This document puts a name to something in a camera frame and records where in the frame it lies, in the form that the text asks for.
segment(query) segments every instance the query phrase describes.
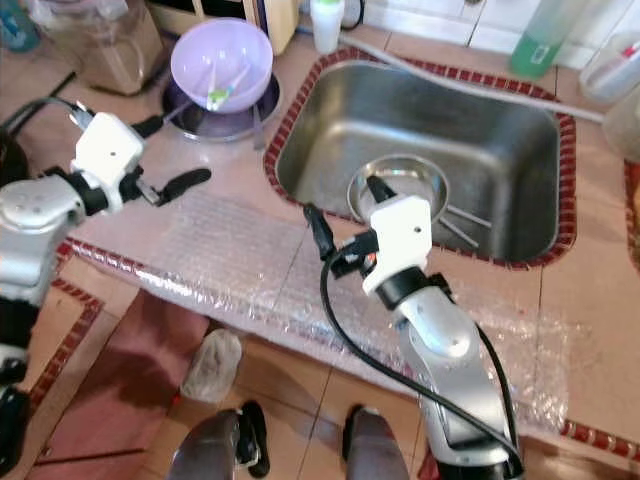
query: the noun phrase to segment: glass jar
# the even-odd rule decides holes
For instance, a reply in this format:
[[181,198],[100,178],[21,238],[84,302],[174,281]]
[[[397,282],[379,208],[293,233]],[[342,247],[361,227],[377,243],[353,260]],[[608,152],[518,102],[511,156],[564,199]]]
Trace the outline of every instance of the glass jar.
[[165,58],[144,0],[30,0],[29,13],[93,87],[132,95]]

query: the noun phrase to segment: white bottle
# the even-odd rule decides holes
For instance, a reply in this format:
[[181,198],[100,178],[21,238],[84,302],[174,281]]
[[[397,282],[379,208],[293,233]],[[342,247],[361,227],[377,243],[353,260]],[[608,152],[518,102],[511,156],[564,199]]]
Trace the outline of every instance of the white bottle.
[[311,0],[313,40],[319,53],[327,54],[338,47],[345,0]]

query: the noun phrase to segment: metal bowl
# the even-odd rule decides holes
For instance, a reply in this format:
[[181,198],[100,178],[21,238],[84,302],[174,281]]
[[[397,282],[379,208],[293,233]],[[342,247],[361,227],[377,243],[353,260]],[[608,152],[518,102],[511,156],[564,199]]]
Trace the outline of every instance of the metal bowl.
[[416,195],[431,206],[431,222],[444,212],[449,201],[449,183],[433,162],[416,155],[393,154],[361,167],[347,189],[347,204],[356,220],[368,222],[377,203],[367,187],[367,178],[376,175],[398,194]]

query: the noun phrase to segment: bubble wrap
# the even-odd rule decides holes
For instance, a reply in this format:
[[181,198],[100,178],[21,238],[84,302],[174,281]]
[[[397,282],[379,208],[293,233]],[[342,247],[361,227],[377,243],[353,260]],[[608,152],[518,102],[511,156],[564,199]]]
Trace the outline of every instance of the bubble wrap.
[[[353,357],[336,338],[322,310],[322,264],[308,229],[195,191],[168,223],[151,254],[153,267],[136,272],[146,289],[371,382],[407,391]],[[520,427],[557,432],[567,410],[572,327],[508,305],[497,295],[482,297],[472,286],[452,287],[498,351]],[[364,295],[358,275],[332,279],[329,293],[344,329],[366,351],[391,368],[410,371],[391,316]],[[485,363],[497,384],[488,358]]]

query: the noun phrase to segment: green bottle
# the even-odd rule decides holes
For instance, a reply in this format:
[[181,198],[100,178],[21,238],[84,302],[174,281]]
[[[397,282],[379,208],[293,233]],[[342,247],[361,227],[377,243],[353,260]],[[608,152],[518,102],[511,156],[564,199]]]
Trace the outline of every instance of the green bottle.
[[542,0],[511,55],[511,71],[539,78],[592,0]]

